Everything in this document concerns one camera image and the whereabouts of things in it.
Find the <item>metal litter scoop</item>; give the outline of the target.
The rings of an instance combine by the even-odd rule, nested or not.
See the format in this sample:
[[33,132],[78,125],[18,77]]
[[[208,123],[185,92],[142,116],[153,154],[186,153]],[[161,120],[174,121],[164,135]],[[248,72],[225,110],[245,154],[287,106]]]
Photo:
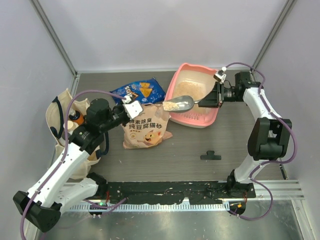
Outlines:
[[199,100],[194,100],[189,95],[182,95],[179,97],[175,97],[169,100],[163,101],[163,109],[166,112],[170,113],[185,113],[190,111],[196,104],[198,104]]

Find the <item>pink cat litter bag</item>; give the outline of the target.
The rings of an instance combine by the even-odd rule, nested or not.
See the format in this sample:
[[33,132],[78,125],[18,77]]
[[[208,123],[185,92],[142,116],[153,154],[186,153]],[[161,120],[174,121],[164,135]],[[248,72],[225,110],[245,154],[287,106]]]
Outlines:
[[143,112],[123,127],[126,149],[151,148],[173,136],[167,131],[171,116],[162,104],[143,104],[142,108]]

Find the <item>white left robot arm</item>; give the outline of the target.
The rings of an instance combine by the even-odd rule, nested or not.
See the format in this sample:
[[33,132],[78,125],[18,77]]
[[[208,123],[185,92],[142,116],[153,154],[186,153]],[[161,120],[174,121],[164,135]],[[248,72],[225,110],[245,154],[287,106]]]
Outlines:
[[106,99],[93,100],[86,110],[86,122],[73,131],[54,164],[28,191],[19,190],[13,196],[19,213],[46,233],[71,206],[90,197],[102,199],[108,191],[108,184],[96,173],[88,174],[65,191],[62,187],[100,146],[109,130],[124,126],[133,119],[129,111],[129,104],[110,108]]

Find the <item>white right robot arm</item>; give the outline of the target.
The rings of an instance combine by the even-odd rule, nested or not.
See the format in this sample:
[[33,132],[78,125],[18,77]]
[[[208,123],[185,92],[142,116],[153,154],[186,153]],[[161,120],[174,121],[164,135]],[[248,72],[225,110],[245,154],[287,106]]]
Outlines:
[[244,102],[250,109],[255,124],[247,142],[248,155],[241,165],[232,170],[224,186],[217,190],[232,198],[252,192],[252,179],[269,163],[286,155],[292,122],[274,112],[260,82],[252,81],[248,71],[235,74],[235,85],[225,87],[221,70],[213,76],[218,82],[197,105],[200,108],[220,108],[224,102]]

